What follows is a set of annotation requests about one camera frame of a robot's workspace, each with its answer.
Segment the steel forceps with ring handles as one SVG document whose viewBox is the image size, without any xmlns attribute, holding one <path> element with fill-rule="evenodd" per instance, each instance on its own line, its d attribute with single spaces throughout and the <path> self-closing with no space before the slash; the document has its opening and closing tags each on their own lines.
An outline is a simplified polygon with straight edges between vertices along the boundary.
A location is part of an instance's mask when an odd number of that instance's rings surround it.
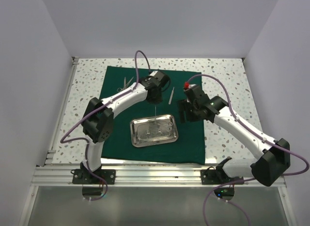
<svg viewBox="0 0 310 226">
<path fill-rule="evenodd" d="M 126 80 L 126 86 L 127 86 L 127 87 L 130 85 L 130 83 L 131 83 L 132 80 L 133 80 L 133 77 L 132 77 L 130 80 Z M 121 92 L 121 91 L 123 91 L 123 90 L 122 90 L 122 87 L 119 87 L 119 88 L 117 89 L 117 92 Z"/>
</svg>

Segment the green surgical cloth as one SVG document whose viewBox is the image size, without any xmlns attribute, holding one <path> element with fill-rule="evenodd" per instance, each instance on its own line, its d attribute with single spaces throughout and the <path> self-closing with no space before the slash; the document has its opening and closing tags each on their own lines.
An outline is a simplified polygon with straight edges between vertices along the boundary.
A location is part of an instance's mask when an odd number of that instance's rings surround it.
<svg viewBox="0 0 310 226">
<path fill-rule="evenodd" d="M 162 94 L 163 101 L 156 105 L 156 114 L 171 114 L 176 121 L 179 138 L 168 144 L 134 147 L 131 143 L 130 122 L 133 119 L 155 115 L 155 105 L 147 101 L 139 102 L 120 113 L 114 119 L 112 135 L 103 145 L 102 157 L 105 159 L 153 161 L 164 163 L 205 163 L 204 122 L 181 123 L 177 102 L 185 99 L 183 86 L 196 72 L 165 70 L 171 79 L 168 90 Z M 172 88 L 174 95 L 171 105 L 168 104 Z"/>
</svg>

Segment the stainless steel instrument tray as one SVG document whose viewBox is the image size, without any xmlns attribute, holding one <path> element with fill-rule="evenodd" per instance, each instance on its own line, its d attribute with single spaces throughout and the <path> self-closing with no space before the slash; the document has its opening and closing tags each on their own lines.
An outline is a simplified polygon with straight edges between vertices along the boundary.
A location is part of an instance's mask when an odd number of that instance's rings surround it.
<svg viewBox="0 0 310 226">
<path fill-rule="evenodd" d="M 156 123 L 173 124 L 171 131 Z M 175 118 L 171 114 L 164 114 L 155 117 L 133 119 L 130 122 L 131 143 L 134 147 L 147 147 L 173 143 L 179 138 Z"/>
</svg>

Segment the steel scissors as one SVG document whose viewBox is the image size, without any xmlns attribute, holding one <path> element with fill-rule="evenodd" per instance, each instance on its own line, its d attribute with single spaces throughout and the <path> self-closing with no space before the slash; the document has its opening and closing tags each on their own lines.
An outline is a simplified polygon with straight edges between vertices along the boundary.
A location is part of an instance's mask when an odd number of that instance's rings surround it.
<svg viewBox="0 0 310 226">
<path fill-rule="evenodd" d="M 171 131 L 173 124 L 171 122 L 168 123 L 156 123 L 159 126 L 165 127 L 167 131 Z"/>
</svg>

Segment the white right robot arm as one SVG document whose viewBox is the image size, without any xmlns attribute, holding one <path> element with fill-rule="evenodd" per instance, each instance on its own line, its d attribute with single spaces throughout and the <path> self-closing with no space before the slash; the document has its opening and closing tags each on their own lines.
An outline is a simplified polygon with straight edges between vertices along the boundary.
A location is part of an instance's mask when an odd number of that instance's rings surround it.
<svg viewBox="0 0 310 226">
<path fill-rule="evenodd" d="M 256 129 L 230 109 L 223 98 L 209 96 L 199 85 L 184 85 L 185 99 L 178 101 L 181 122 L 209 121 L 225 129 L 253 155 L 252 159 L 227 157 L 213 171 L 218 182 L 228 183 L 243 177 L 255 178 L 271 186 L 290 167 L 290 145 L 285 139 L 275 140 Z"/>
</svg>

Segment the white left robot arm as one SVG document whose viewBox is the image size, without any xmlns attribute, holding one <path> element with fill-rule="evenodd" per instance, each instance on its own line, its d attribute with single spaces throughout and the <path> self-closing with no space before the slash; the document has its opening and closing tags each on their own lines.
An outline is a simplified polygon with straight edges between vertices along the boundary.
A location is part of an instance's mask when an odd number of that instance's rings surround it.
<svg viewBox="0 0 310 226">
<path fill-rule="evenodd" d="M 91 141 L 86 148 L 83 166 L 86 168 L 83 177 L 94 184 L 100 180 L 101 154 L 104 141 L 113 132 L 114 118 L 131 106 L 147 101 L 158 104 L 162 101 L 164 86 L 170 85 L 170 77 L 162 71 L 152 71 L 150 75 L 140 78 L 138 82 L 121 90 L 119 93 L 89 101 L 83 121 L 83 133 Z"/>
</svg>

